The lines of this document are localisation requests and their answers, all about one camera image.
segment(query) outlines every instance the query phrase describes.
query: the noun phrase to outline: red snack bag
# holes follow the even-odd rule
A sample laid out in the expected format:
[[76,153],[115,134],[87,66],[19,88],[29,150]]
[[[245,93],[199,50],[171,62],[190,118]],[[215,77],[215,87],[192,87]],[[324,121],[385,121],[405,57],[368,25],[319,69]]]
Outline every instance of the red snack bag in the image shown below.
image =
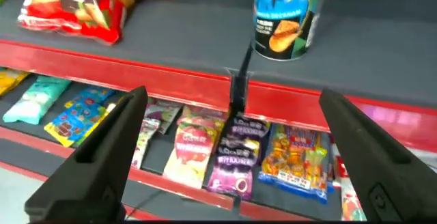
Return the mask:
[[25,0],[18,24],[61,31],[114,44],[122,36],[126,10],[135,0]]

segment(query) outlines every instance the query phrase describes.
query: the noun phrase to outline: purple candy bag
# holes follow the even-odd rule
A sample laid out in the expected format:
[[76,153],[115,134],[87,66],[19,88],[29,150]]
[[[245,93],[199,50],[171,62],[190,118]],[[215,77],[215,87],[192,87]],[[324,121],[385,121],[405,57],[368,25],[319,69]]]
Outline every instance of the purple candy bag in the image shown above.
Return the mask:
[[269,128],[269,122],[245,118],[241,114],[238,114],[234,118],[234,124],[228,132],[227,137],[241,140],[251,139],[254,141],[261,141],[262,137],[267,134]]
[[222,138],[212,170],[208,190],[215,193],[252,198],[252,166],[255,164],[259,143]]

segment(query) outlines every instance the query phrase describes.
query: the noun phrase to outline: blue snack package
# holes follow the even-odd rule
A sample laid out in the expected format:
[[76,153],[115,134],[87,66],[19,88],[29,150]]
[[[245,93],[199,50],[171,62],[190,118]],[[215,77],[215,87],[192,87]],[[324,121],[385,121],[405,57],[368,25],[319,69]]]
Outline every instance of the blue snack package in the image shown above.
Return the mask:
[[328,201],[330,140],[324,132],[277,125],[258,180],[302,197]]
[[63,146],[70,147],[82,139],[105,111],[106,109],[99,104],[85,104],[78,101],[47,124],[44,130]]
[[70,108],[74,103],[76,102],[83,102],[84,104],[100,104],[103,101],[105,101],[109,96],[115,93],[115,90],[105,88],[105,87],[98,87],[98,86],[91,86],[83,91],[81,91],[76,97],[74,97],[72,100],[68,101],[65,104],[66,108]]
[[39,76],[20,100],[3,116],[4,122],[38,125],[52,104],[70,84],[69,80]]

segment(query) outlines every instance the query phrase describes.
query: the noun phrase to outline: green can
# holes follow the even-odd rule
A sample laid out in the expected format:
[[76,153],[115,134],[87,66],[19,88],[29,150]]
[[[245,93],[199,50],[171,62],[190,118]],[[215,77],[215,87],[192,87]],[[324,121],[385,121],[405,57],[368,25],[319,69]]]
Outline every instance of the green can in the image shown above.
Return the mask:
[[267,59],[289,61],[311,45],[322,0],[255,0],[253,48]]

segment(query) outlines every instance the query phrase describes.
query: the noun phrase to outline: printed fruit image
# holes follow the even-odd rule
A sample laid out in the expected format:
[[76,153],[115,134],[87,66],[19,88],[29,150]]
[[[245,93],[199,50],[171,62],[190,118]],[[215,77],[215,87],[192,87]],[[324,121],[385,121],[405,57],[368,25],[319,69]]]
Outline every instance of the printed fruit image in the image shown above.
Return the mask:
[[245,179],[239,179],[236,182],[237,191],[244,193],[247,190],[247,182]]

